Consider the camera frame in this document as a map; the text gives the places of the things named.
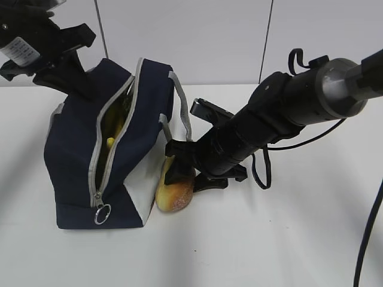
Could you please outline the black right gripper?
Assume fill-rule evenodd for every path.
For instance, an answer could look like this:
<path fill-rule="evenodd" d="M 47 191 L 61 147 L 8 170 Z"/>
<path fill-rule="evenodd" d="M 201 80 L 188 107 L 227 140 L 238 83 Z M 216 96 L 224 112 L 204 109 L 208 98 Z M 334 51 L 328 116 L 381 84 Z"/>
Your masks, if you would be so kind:
<path fill-rule="evenodd" d="M 248 121 L 205 121 L 211 128 L 197 141 L 173 139 L 166 144 L 165 154 L 173 156 L 165 173 L 166 185 L 193 180 L 194 168 L 201 173 L 194 180 L 194 193 L 225 189 L 230 178 L 247 179 L 247 169 L 241 163 L 248 157 Z"/>

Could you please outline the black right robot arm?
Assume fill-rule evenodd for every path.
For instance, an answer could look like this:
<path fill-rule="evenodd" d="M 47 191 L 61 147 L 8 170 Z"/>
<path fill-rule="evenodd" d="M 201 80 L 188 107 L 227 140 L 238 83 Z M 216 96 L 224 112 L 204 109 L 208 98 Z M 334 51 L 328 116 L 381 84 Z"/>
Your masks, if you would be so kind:
<path fill-rule="evenodd" d="M 247 178 L 242 162 L 268 145 L 300 134 L 308 125 L 344 122 L 359 114 L 369 99 L 382 96 L 382 52 L 355 63 L 321 56 L 308 62 L 303 51 L 292 50 L 289 73 L 275 72 L 252 93 L 248 103 L 232 114 L 204 99 L 196 99 L 191 114 L 211 128 L 198 141 L 172 140 L 165 154 L 174 161 L 165 173 L 165 184 L 185 180 L 190 169 L 199 171 L 194 190 L 224 189 L 230 178 Z"/>

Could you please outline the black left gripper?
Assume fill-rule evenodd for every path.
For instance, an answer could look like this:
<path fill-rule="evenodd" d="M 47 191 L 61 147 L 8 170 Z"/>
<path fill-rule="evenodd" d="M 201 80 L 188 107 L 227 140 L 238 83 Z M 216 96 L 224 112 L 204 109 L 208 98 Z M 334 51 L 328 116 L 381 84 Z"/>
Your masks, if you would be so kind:
<path fill-rule="evenodd" d="M 1 53 L 8 61 L 1 76 L 11 81 L 32 76 L 33 83 L 85 100 L 98 92 L 77 50 L 91 47 L 96 35 L 85 23 L 61 29 L 53 9 L 63 1 L 1 1 Z"/>

